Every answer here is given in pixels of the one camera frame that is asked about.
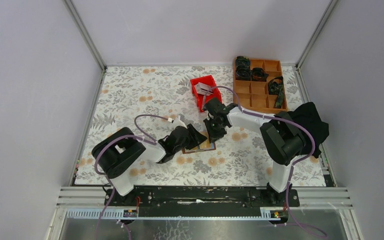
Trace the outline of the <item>brown leather card holder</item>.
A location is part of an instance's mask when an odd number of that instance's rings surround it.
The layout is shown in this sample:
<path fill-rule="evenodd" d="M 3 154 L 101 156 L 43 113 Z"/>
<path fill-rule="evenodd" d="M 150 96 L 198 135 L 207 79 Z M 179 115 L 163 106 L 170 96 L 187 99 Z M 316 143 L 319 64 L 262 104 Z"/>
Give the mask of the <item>brown leather card holder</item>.
<path fill-rule="evenodd" d="M 201 143 L 200 145 L 192 148 L 192 149 L 182 149 L 183 154 L 192 154 L 192 153 L 201 153 L 201 152 L 208 152 L 208 151 L 214 151 L 216 150 L 216 144 L 215 143 L 210 143 L 209 141 L 209 135 L 206 131 L 200 132 L 202 135 L 207 137 L 207 140 Z"/>

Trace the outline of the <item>red plastic bin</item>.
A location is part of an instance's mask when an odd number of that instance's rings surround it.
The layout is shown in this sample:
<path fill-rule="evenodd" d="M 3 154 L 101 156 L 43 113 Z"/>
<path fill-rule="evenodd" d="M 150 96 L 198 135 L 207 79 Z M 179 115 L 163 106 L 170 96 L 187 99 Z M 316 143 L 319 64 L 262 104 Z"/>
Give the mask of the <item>red plastic bin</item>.
<path fill-rule="evenodd" d="M 201 113 L 204 112 L 203 104 L 209 100 L 216 98 L 222 102 L 220 91 L 217 88 L 213 88 L 216 86 L 216 82 L 212 75 L 193 78 L 190 80 L 190 85 L 192 94 L 195 97 L 196 106 Z"/>

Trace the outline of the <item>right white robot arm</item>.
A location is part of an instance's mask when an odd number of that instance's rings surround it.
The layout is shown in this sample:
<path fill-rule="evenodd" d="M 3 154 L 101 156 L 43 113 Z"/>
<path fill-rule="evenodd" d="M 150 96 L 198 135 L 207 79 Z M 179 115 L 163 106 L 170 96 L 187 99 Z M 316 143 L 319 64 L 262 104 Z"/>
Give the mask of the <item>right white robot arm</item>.
<path fill-rule="evenodd" d="M 294 122 L 286 111 L 267 114 L 252 111 L 236 103 L 224 105 L 217 98 L 205 103 L 208 112 L 204 119 L 208 139 L 216 142 L 227 133 L 227 128 L 239 127 L 261 134 L 266 150 L 273 160 L 272 176 L 268 181 L 267 201 L 273 206 L 281 205 L 287 191 L 295 163 L 311 156 L 316 148 L 311 133 Z"/>

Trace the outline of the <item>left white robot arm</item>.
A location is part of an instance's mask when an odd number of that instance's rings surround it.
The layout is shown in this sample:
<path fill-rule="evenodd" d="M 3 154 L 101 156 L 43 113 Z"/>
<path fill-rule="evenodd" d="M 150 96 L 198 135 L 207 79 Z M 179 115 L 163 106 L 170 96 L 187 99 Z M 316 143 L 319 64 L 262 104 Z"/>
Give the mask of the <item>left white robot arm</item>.
<path fill-rule="evenodd" d="M 98 143 L 91 151 L 97 167 L 102 169 L 116 192 L 116 199 L 124 206 L 135 200 L 134 184 L 131 183 L 128 168 L 137 160 L 164 164 L 182 150 L 192 150 L 204 143 L 207 136 L 193 125 L 176 126 L 167 136 L 157 142 L 134 135 L 124 127 Z"/>

